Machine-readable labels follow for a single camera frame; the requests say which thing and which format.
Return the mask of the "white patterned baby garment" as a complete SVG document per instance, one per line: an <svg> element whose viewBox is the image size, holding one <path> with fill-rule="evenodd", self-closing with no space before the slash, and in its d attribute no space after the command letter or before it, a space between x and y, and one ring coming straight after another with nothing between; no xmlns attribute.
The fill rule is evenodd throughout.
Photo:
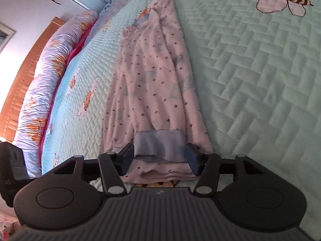
<svg viewBox="0 0 321 241"><path fill-rule="evenodd" d="M153 0L120 39L103 118L103 152L134 146L122 180L149 184L193 177L187 145L210 154L174 0Z"/></svg>

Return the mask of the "wooden headboard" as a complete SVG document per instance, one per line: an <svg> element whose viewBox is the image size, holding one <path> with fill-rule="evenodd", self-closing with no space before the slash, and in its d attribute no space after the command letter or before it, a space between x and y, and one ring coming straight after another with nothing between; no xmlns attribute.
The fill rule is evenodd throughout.
<svg viewBox="0 0 321 241"><path fill-rule="evenodd" d="M1 110L1 141L12 142L14 140L25 93L33 80L40 54L54 32L64 23L62 19L54 17L20 66Z"/></svg>

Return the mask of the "mint green bee quilt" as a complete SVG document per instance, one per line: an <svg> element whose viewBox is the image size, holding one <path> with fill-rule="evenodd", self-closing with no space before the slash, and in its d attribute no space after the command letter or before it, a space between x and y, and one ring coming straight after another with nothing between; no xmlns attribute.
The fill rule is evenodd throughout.
<svg viewBox="0 0 321 241"><path fill-rule="evenodd" d="M121 35L152 1L128 2L69 63L43 173L104 153ZM320 0L174 1L212 152L246 155L298 187L307 199L301 228L320 240Z"/></svg>

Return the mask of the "floral long pillow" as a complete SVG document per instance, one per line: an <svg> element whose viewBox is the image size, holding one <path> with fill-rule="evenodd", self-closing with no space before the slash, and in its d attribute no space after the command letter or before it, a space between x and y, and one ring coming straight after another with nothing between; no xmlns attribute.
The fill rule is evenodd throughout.
<svg viewBox="0 0 321 241"><path fill-rule="evenodd" d="M97 18L97 12L87 10L68 20L49 38L40 54L33 80L25 93L12 142L22 150L30 177L41 176L40 145L67 59Z"/></svg>

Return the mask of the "framed wall picture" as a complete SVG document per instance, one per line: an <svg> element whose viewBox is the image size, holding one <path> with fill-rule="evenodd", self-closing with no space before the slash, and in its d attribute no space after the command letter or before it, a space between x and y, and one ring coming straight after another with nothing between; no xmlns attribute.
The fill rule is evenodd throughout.
<svg viewBox="0 0 321 241"><path fill-rule="evenodd" d="M0 52L4 50L15 33L15 30L11 29L3 23L0 23Z"/></svg>

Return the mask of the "magenta bed sheet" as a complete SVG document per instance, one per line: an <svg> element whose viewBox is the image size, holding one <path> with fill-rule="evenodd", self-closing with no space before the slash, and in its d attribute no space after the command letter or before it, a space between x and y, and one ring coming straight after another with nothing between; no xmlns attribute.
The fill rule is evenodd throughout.
<svg viewBox="0 0 321 241"><path fill-rule="evenodd" d="M82 48L84 46L84 42L85 42L86 38L88 37L94 23L95 23L95 21L93 23L88 24L88 25L85 25L84 23L82 23L81 26L84 27L82 35L80 36L79 40L72 46L72 50L70 51L70 53L67 54L67 59L65 60L65 70L67 70L71 60L73 58L75 58L75 56L77 54L79 54L79 52L82 50ZM40 165L42 165L43 149L44 149L44 142L45 142L46 135L52 134L52 130L53 130L53 126L54 126L53 123L50 121L50 118L52 116L52 111L53 111L54 103L56 100L57 91L58 91L59 86L61 84L61 80L62 80L62 78L60 78L60 80L58 81L57 87L54 91L52 101L50 104L50 110L48 112L48 119L47 119L46 127L44 129L44 132L43 132L43 135L42 135L41 141L40 141L40 146L39 146L39 164ZM72 76L72 79L67 86L66 95L69 95L71 93L71 91L73 90L73 88L76 85L76 80L77 80L77 73L75 73Z"/></svg>

